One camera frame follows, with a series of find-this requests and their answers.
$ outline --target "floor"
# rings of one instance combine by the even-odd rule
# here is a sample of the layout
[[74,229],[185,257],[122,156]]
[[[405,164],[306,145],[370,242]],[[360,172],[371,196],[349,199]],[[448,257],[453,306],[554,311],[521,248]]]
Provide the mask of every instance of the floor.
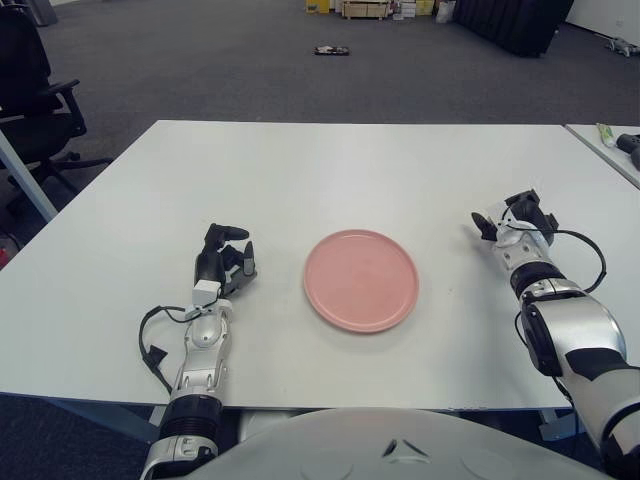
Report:
[[[348,21],[307,15],[299,0],[81,0],[56,12],[60,22],[40,34],[51,80],[81,80],[89,133],[69,148],[89,159],[118,156],[157,119],[640,124],[638,59],[570,25],[530,59],[429,17]],[[311,54],[325,44],[352,55]],[[83,187],[100,171],[68,176]],[[5,204],[15,192],[0,173]],[[72,199],[53,180],[45,190],[59,208]],[[24,242],[44,226],[28,203],[0,212],[0,224]],[[535,412],[464,416],[543,443]],[[226,418],[231,431],[237,415]],[[0,430],[8,478],[133,479],[146,455],[145,445],[37,399],[0,396]],[[547,446],[568,454],[572,445]],[[584,435],[577,458],[597,465]]]

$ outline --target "black object on floor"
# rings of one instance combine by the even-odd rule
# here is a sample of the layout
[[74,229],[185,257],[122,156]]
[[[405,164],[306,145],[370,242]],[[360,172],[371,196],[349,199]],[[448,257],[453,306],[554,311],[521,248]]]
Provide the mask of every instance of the black object on floor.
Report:
[[573,0],[458,0],[455,19],[510,52],[539,56],[572,5]]
[[315,55],[337,55],[337,56],[347,56],[349,53],[349,48],[347,47],[316,47],[313,49],[313,53]]

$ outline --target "black cable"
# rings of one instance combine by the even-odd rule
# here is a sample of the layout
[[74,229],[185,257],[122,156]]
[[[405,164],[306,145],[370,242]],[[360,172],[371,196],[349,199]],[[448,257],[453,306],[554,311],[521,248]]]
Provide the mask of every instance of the black cable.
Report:
[[602,283],[602,280],[604,280],[604,277],[607,275],[607,261],[604,258],[604,254],[602,253],[602,250],[600,250],[600,247],[598,247],[596,242],[594,242],[589,237],[587,237],[586,235],[583,235],[580,232],[574,232],[573,230],[541,230],[539,228],[518,228],[518,227],[512,227],[509,224],[505,224],[505,225],[513,230],[519,230],[521,232],[540,232],[542,234],[561,233],[565,235],[570,235],[572,237],[577,238],[578,240],[582,240],[584,243],[589,245],[596,252],[596,254],[598,255],[598,258],[600,259],[600,273],[598,274],[598,277],[596,278],[595,282],[593,282],[593,284],[589,288],[584,289],[585,293],[591,293],[596,288],[598,288],[598,286]]
[[216,298],[213,302],[207,303],[206,305],[203,305],[200,312],[198,312],[197,315],[189,318],[189,319],[182,319],[179,320],[176,317],[174,317],[173,315],[171,315],[171,311],[175,311],[175,312],[184,312],[184,308],[182,307],[174,307],[172,305],[166,305],[166,306],[160,306],[158,305],[155,308],[152,308],[151,310],[149,310],[144,317],[142,317],[142,321],[140,322],[140,329],[138,331],[138,348],[140,349],[140,355],[142,356],[142,361],[145,363],[145,365],[149,368],[149,371],[151,371],[151,373],[153,373],[153,375],[160,380],[160,383],[162,383],[162,386],[167,390],[167,392],[169,392],[169,395],[171,395],[171,391],[173,390],[171,385],[169,384],[169,382],[167,382],[167,379],[164,378],[164,375],[162,375],[162,372],[160,371],[160,368],[158,367],[158,364],[160,363],[160,361],[162,361],[162,358],[164,358],[164,356],[166,355],[166,352],[162,352],[161,356],[159,359],[155,358],[152,355],[152,348],[147,351],[144,348],[144,342],[142,341],[142,335],[144,333],[144,327],[146,327],[147,322],[149,320],[151,320],[153,317],[155,317],[158,313],[160,312],[164,312],[173,322],[175,323],[189,323],[192,322],[193,320],[195,320],[196,318],[200,317],[202,315],[202,309],[206,309],[209,308],[210,306],[212,306],[214,303],[216,303],[218,301],[218,298],[220,298],[221,295],[221,290],[218,290],[218,293],[216,295]]
[[564,397],[567,399],[567,401],[571,404],[571,408],[573,409],[573,416],[575,419],[574,422],[574,432],[573,432],[573,445],[571,446],[571,458],[575,458],[576,456],[576,451],[578,448],[578,432],[580,429],[580,421],[578,419],[578,411],[576,410],[576,406],[573,403],[573,398],[571,398],[571,394],[569,393],[569,391],[565,388],[564,385],[562,385],[558,379],[556,377],[551,377],[553,379],[553,383],[556,384],[556,387],[558,387],[558,390],[560,390],[560,393],[562,393],[562,395],[564,395]]
[[522,314],[522,312],[516,313],[516,318],[513,319],[513,326],[516,329],[516,333],[518,334],[518,337],[520,338],[520,341],[526,347],[527,346],[527,342],[524,341],[524,337],[522,336],[522,334],[520,333],[520,329],[518,328],[518,319],[520,318],[521,314]]

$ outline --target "wooden crate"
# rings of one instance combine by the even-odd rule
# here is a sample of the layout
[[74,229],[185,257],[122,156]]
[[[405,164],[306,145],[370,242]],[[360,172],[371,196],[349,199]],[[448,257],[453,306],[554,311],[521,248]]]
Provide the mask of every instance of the wooden crate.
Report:
[[389,3],[380,0],[345,0],[342,5],[342,16],[346,18],[352,17],[371,17],[382,20],[389,14]]
[[367,5],[367,17],[378,17],[379,19],[383,19],[384,17],[387,16],[387,5],[384,4],[377,4],[377,5],[372,5],[369,4]]

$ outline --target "black chair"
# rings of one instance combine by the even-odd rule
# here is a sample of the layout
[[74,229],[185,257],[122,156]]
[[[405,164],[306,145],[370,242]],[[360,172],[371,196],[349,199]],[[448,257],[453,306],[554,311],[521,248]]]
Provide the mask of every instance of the black chair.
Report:
[[[0,130],[25,164],[39,162],[31,169],[41,184],[56,177],[68,190],[79,190],[60,172],[111,163],[113,159],[80,161],[77,153],[67,153],[52,160],[73,137],[84,135],[87,128],[72,89],[78,80],[49,84],[51,67],[35,25],[17,5],[0,7]],[[68,113],[60,113],[63,104]],[[15,179],[9,181],[18,186]],[[24,193],[7,208],[13,211],[25,199]]]

